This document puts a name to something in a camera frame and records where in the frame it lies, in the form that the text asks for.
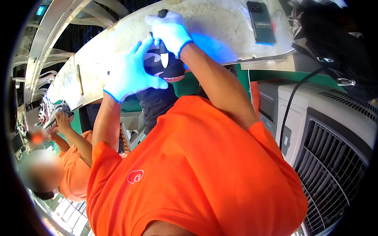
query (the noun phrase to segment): smartphone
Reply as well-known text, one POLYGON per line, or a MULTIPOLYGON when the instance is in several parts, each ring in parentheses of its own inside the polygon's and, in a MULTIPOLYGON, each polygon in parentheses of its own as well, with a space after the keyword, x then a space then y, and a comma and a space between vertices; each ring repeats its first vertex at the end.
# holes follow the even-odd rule
POLYGON ((256 43, 272 45, 276 42, 268 8, 264 3, 247 2, 256 43))

